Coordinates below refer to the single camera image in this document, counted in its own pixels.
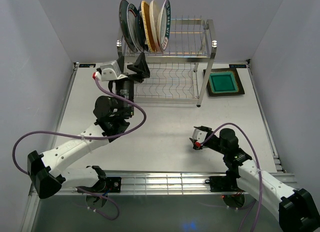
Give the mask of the dark blue leaf-shaped dish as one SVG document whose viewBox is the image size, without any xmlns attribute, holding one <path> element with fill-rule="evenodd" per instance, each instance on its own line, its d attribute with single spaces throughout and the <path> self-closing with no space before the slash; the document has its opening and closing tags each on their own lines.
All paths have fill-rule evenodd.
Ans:
<svg viewBox="0 0 320 232">
<path fill-rule="evenodd" d="M 148 43 L 146 40 L 146 34 L 145 34 L 145 29 L 144 29 L 144 23 L 143 23 L 143 18 L 142 18 L 142 11 L 139 8 L 138 13 L 135 17 L 135 31 L 136 31 L 136 36 L 138 43 L 143 51 L 148 51 Z"/>
</svg>

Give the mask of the white plate green red rim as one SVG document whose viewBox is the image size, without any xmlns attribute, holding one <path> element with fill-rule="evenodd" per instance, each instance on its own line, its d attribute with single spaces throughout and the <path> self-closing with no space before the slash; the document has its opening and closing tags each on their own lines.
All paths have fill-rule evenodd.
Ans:
<svg viewBox="0 0 320 232">
<path fill-rule="evenodd" d="M 134 4 L 129 3 L 127 6 L 127 24 L 128 24 L 128 32 L 132 44 L 135 47 L 135 51 L 141 51 L 142 47 L 139 43 L 137 32 L 136 32 L 136 19 L 138 18 L 138 10 Z"/>
</svg>

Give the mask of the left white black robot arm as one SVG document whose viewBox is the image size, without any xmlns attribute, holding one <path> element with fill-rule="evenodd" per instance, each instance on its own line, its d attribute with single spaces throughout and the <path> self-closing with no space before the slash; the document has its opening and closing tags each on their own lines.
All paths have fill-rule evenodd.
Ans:
<svg viewBox="0 0 320 232">
<path fill-rule="evenodd" d="M 111 181 L 97 165 L 83 169 L 70 169 L 70 165 L 94 150 L 110 144 L 130 131 L 129 119 L 134 109 L 145 111 L 134 103 L 134 87 L 150 77 L 150 70 L 143 52 L 133 64 L 125 66 L 125 58 L 119 57 L 103 63 L 93 74 L 95 82 L 108 82 L 108 91 L 94 104 L 96 120 L 79 135 L 42 153 L 31 152 L 27 156 L 27 174 L 40 199 L 47 199 L 62 188 L 76 187 L 79 192 L 105 193 Z"/>
</svg>

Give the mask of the square bamboo-pattern tray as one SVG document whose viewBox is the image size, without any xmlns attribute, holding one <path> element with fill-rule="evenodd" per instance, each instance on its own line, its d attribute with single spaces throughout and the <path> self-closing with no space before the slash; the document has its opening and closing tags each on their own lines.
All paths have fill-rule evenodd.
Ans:
<svg viewBox="0 0 320 232">
<path fill-rule="evenodd" d="M 145 1 L 142 0 L 140 3 L 141 13 L 142 13 L 142 20 L 145 32 L 145 38 L 148 46 L 148 50 L 151 53 L 156 51 L 156 46 L 151 30 L 151 21 L 150 21 L 150 5 Z"/>
</svg>

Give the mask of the pink cream floral round plate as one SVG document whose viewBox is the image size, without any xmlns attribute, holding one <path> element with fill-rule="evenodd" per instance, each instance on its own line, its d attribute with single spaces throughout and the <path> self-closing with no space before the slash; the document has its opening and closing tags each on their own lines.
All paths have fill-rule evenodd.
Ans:
<svg viewBox="0 0 320 232">
<path fill-rule="evenodd" d="M 162 53 L 161 44 L 158 39 L 158 20 L 159 20 L 160 8 L 156 0 L 152 0 L 149 4 L 150 26 L 155 45 L 155 51 Z"/>
</svg>

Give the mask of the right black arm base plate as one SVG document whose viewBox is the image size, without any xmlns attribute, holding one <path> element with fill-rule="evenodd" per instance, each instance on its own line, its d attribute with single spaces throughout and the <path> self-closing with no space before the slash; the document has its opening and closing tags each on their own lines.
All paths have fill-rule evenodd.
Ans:
<svg viewBox="0 0 320 232">
<path fill-rule="evenodd" d="M 240 193 L 241 191 L 248 192 L 249 190 L 259 192 L 260 189 L 258 180 L 250 181 L 244 177 L 236 178 L 231 175 L 209 176 L 204 183 L 209 185 L 211 192 Z"/>
</svg>

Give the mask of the large dark teal round plate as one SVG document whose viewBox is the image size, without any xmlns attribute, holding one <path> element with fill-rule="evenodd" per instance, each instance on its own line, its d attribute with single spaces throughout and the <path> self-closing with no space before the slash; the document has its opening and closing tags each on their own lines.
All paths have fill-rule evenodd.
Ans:
<svg viewBox="0 0 320 232">
<path fill-rule="evenodd" d="M 121 32 L 123 35 L 123 38 L 129 47 L 129 49 L 134 53 L 136 51 L 136 48 L 132 42 L 132 39 L 129 34 L 129 26 L 127 22 L 127 8 L 128 8 L 129 2 L 127 0 L 121 0 L 119 4 L 119 24 L 121 28 Z"/>
</svg>

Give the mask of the white plate navy lettered rim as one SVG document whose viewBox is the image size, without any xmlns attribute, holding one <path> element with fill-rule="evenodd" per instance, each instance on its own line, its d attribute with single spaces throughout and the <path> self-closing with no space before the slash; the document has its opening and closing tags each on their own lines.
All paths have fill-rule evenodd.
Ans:
<svg viewBox="0 0 320 232">
<path fill-rule="evenodd" d="M 170 0 L 165 0 L 157 21 L 157 41 L 160 51 L 164 52 L 168 46 L 171 29 L 171 3 Z"/>
</svg>

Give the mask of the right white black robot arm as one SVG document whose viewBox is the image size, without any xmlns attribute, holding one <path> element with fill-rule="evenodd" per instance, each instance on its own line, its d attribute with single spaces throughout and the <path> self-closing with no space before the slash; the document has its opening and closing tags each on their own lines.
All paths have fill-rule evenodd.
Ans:
<svg viewBox="0 0 320 232">
<path fill-rule="evenodd" d="M 204 147 L 223 155 L 226 186 L 250 194 L 277 219 L 284 232 L 313 232 L 320 227 L 320 214 L 312 195 L 304 188 L 295 189 L 262 170 L 256 155 L 250 156 L 239 146 L 233 129 L 225 123 L 215 131 L 196 126 L 190 141 L 195 150 Z"/>
</svg>

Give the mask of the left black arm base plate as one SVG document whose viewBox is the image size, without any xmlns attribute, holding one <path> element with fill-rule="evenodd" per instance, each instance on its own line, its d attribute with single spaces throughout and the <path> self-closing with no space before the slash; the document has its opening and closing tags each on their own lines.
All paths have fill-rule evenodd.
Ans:
<svg viewBox="0 0 320 232">
<path fill-rule="evenodd" d="M 80 186 L 81 189 L 91 193 L 119 193 L 121 191 L 121 177 L 100 178 L 93 186 Z"/>
</svg>

